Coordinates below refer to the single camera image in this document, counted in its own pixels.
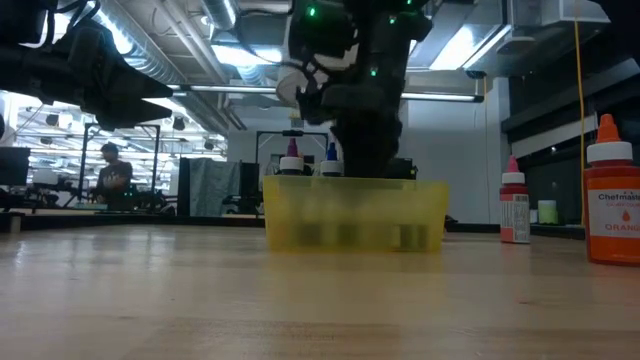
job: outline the desk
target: desk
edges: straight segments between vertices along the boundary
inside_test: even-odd
[[[441,254],[270,254],[264,229],[0,235],[13,359],[637,359],[640,269],[582,241],[450,234]]]

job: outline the workbench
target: workbench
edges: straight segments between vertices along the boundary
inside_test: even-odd
[[[0,358],[638,359],[640,269],[585,243],[273,254],[264,229],[0,235]]]

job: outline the man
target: man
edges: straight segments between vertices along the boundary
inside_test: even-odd
[[[109,164],[98,175],[98,201],[109,206],[109,210],[129,210],[130,201],[125,197],[129,190],[133,168],[128,162],[118,159],[118,147],[108,143],[102,146],[102,157]]]

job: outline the yellow plastic bin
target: yellow plastic bin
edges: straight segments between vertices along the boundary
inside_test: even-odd
[[[267,176],[263,190],[273,251],[432,252],[442,244],[443,182]]]

